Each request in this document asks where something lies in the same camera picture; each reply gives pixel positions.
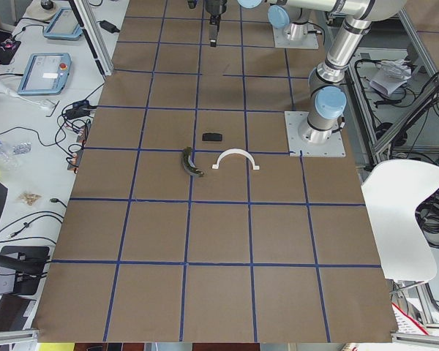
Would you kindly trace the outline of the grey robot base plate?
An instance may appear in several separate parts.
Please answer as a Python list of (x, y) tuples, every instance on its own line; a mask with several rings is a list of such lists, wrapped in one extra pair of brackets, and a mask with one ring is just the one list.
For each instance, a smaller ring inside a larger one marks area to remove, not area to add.
[(285, 127), (289, 156), (330, 157), (346, 156), (338, 119), (329, 130), (318, 131), (308, 124), (307, 111), (285, 111)]

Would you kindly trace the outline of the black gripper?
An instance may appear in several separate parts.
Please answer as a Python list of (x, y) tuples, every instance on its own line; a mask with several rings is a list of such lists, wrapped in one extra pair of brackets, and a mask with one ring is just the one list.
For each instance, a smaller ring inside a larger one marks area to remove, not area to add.
[(205, 10), (209, 13), (209, 44), (217, 46), (217, 37), (220, 30), (220, 17), (227, 10), (227, 0), (205, 0)]

